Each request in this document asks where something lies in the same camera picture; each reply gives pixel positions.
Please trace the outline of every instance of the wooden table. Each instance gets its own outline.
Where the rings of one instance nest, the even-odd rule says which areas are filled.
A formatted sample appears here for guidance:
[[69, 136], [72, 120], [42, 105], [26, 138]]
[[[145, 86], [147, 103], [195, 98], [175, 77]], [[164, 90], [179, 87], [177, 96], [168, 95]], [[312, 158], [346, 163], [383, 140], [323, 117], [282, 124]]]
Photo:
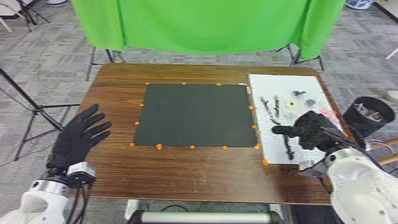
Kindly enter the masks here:
[[[111, 135], [86, 161], [97, 171], [92, 196], [214, 202], [328, 204], [317, 180], [294, 165], [262, 166], [253, 148], [129, 147], [145, 82], [157, 84], [248, 83], [248, 73], [307, 75], [308, 68], [259, 66], [108, 64], [102, 66], [79, 110], [93, 103], [111, 121]], [[335, 104], [319, 80], [332, 108]]]

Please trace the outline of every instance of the black glove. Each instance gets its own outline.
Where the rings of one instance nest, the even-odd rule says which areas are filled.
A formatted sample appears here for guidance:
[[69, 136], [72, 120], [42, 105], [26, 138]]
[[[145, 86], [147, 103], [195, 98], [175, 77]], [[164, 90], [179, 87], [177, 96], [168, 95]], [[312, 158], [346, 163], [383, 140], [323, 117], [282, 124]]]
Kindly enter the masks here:
[[294, 126], [275, 126], [271, 128], [275, 134], [287, 135], [289, 138], [298, 137], [298, 144], [303, 149], [312, 150], [314, 147], [323, 151], [333, 151], [344, 146], [356, 148], [356, 145], [344, 138], [342, 133], [321, 114], [308, 111], [294, 121]]
[[104, 131], [111, 126], [109, 122], [90, 128], [104, 118], [102, 113], [93, 115], [97, 109], [95, 104], [76, 115], [63, 127], [47, 156], [45, 168], [67, 169], [72, 164], [83, 162], [90, 148], [109, 135], [109, 131]]

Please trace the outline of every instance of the gray carpet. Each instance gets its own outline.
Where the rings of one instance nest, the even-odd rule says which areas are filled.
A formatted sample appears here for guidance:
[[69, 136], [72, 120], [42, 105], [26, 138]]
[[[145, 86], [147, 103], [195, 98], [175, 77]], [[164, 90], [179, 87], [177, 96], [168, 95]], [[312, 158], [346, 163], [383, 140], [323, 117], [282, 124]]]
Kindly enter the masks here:
[[[69, 4], [53, 7], [38, 2], [35, 9], [51, 24], [38, 20], [38, 26], [28, 33], [24, 21], [6, 20], [13, 33], [8, 34], [0, 26], [0, 66], [40, 104], [79, 103], [99, 66], [93, 66], [90, 81], [85, 82], [90, 46], [72, 7]], [[340, 112], [356, 96], [379, 97], [387, 90], [398, 89], [398, 55], [390, 60], [383, 59], [395, 47], [398, 24], [378, 9], [371, 8], [362, 13], [344, 10], [321, 54], [326, 69], [321, 77]], [[275, 66], [289, 64], [285, 50], [280, 53], [260, 51], [232, 55], [186, 55], [129, 48], [122, 51], [122, 57], [127, 63]], [[97, 50], [95, 62], [106, 63], [102, 50]], [[316, 62], [307, 62], [300, 66], [317, 69]], [[21, 100], [3, 81], [0, 87]], [[0, 164], [3, 164], [12, 159], [29, 112], [1, 92], [0, 111]], [[60, 116], [60, 113], [58, 109], [51, 110], [54, 116]], [[45, 128], [49, 128], [45, 123], [37, 120], [33, 133]], [[387, 140], [395, 136], [398, 122], [374, 133], [371, 139]], [[42, 150], [51, 145], [53, 139], [54, 135], [26, 144], [22, 155]], [[19, 162], [0, 167], [0, 215], [17, 207], [21, 193], [42, 172], [47, 151], [33, 153]], [[388, 149], [376, 150], [374, 157], [387, 154], [390, 154]], [[141, 206], [150, 204], [150, 210], [157, 210], [170, 203], [175, 202], [150, 201]], [[268, 209], [268, 206], [259, 204], [182, 204], [193, 211], [198, 207], [205, 211], [266, 211]], [[124, 200], [92, 200], [86, 223], [122, 223], [124, 205]]]

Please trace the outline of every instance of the white sheet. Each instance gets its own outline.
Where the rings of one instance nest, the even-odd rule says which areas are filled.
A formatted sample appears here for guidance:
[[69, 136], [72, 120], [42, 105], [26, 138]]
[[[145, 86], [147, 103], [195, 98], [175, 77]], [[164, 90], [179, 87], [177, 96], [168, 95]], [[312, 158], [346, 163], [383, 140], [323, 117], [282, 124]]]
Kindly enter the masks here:
[[[321, 113], [333, 125], [340, 129], [337, 117], [333, 115], [332, 107], [328, 105], [326, 97], [319, 87], [316, 77], [312, 76], [278, 76], [278, 75], [248, 75], [250, 87], [252, 87], [252, 101], [255, 106], [255, 121], [257, 129], [260, 132], [260, 145], [262, 145], [262, 157], [269, 164], [300, 164], [307, 162], [317, 162], [323, 158], [323, 152], [314, 150], [303, 150], [298, 145], [298, 138], [289, 139], [289, 145], [294, 151], [294, 159], [287, 159], [285, 147], [282, 136], [271, 133], [271, 127], [275, 124], [269, 121], [269, 115], [264, 110], [264, 101], [268, 100], [268, 108], [275, 115], [275, 100], [278, 98], [278, 123], [282, 125], [292, 125], [296, 118], [308, 110]], [[292, 95], [292, 91], [305, 91], [300, 96]], [[316, 104], [312, 107], [305, 105], [305, 101], [312, 99]]]

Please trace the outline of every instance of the robotic arm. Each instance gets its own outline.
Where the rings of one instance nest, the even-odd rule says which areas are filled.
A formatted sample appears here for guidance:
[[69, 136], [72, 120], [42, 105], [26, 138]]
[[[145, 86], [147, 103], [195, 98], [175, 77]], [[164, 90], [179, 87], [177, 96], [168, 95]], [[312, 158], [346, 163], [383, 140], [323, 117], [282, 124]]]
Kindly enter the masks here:
[[104, 114], [97, 105], [76, 115], [58, 134], [45, 163], [45, 172], [21, 197], [19, 208], [0, 218], [0, 224], [60, 224], [72, 189], [86, 189], [95, 181], [95, 171], [83, 162], [90, 148], [109, 135], [109, 122], [95, 127]]
[[[72, 189], [86, 189], [83, 186], [90, 186], [95, 180], [93, 170], [83, 160], [90, 148], [109, 135], [109, 122], [92, 128], [104, 118], [104, 114], [93, 115], [95, 112], [97, 105], [77, 114], [63, 128], [47, 157], [47, 170], [22, 194], [21, 206], [0, 218], [0, 224], [69, 224], [72, 221], [70, 218], [63, 219], [61, 214], [69, 193]], [[275, 126], [271, 131], [291, 138], [298, 137], [303, 149], [317, 148], [324, 152], [323, 160], [301, 169], [301, 173], [314, 171], [330, 178], [330, 202], [342, 222], [395, 224], [398, 180], [344, 138], [323, 115], [307, 112], [292, 127]]]
[[316, 172], [323, 170], [330, 178], [330, 202], [344, 224], [395, 224], [398, 179], [383, 172], [323, 115], [308, 111], [292, 127], [275, 126], [271, 131], [298, 137], [303, 149], [317, 148], [324, 152], [310, 168]]

